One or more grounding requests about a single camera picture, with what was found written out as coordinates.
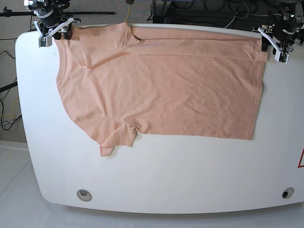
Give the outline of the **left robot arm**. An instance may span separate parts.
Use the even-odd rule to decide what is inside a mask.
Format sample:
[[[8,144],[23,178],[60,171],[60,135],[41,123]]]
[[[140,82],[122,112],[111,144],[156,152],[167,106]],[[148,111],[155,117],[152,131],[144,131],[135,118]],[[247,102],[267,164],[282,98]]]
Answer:
[[[276,12],[267,17],[268,24],[258,28],[261,50],[266,52],[272,46],[276,60],[286,63],[294,46],[304,44],[304,2],[280,0]]]

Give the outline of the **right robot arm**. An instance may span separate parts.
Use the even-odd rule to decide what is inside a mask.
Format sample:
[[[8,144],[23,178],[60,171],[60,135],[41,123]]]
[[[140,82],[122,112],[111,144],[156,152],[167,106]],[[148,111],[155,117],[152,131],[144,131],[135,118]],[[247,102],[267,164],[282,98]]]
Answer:
[[[72,23],[81,22],[64,11],[70,6],[68,0],[25,0],[23,4],[38,18],[34,26],[40,33],[39,42],[43,47],[47,47],[52,38],[70,40]]]

